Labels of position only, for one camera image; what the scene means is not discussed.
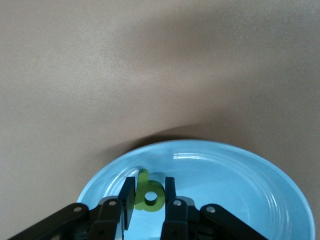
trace gray surface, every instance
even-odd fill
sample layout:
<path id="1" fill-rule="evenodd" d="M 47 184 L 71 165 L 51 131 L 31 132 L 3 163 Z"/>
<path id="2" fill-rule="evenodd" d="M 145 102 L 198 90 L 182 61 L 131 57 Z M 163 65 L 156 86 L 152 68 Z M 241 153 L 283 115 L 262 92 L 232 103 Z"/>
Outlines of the gray surface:
<path id="1" fill-rule="evenodd" d="M 185 137 L 275 163 L 319 228 L 319 22 L 318 0 L 0 1 L 0 239 Z"/>

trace green plastic piece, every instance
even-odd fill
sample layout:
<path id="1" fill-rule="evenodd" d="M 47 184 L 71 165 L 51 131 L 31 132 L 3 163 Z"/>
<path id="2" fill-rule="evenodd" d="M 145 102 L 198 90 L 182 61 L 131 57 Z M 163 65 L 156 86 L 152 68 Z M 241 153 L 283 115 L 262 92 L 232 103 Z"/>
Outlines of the green plastic piece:
<path id="1" fill-rule="evenodd" d="M 154 200 L 146 199 L 148 192 L 154 192 Z M 135 192 L 135 209 L 148 212 L 159 211 L 165 204 L 165 189 L 158 181 L 149 180 L 147 169 L 141 169 L 138 175 L 138 181 Z"/>

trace blue plate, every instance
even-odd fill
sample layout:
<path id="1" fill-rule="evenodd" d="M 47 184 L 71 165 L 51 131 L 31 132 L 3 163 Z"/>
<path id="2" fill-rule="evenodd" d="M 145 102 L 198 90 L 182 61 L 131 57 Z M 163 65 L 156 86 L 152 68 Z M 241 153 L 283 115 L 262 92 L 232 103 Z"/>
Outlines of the blue plate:
<path id="1" fill-rule="evenodd" d="M 90 209 L 118 195 L 126 177 L 140 169 L 165 185 L 174 177 L 178 196 L 192 198 L 197 209 L 218 204 L 269 240 L 314 240 L 315 223 L 298 186 L 279 168 L 249 151 L 204 140 L 160 142 L 130 151 L 100 170 L 78 202 Z M 165 208 L 134 210 L 126 240 L 160 238 Z"/>

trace metal bolt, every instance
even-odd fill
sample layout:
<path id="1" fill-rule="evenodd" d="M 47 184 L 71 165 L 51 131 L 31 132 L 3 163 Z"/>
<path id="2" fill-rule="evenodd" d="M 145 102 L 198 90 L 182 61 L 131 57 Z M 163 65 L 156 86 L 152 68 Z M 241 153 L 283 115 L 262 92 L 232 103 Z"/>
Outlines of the metal bolt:
<path id="1" fill-rule="evenodd" d="M 216 212 L 216 209 L 213 206 L 207 206 L 205 210 L 211 214 Z"/>
<path id="2" fill-rule="evenodd" d="M 73 211 L 76 213 L 76 212 L 80 212 L 82 210 L 82 207 L 80 206 L 77 206 L 73 209 Z"/>
<path id="3" fill-rule="evenodd" d="M 114 206 L 114 205 L 116 205 L 116 204 L 117 204 L 116 201 L 110 201 L 110 202 L 109 202 L 109 206 Z"/>
<path id="4" fill-rule="evenodd" d="M 173 205 L 175 206 L 181 206 L 182 205 L 182 202 L 180 200 L 174 200 L 173 201 Z"/>

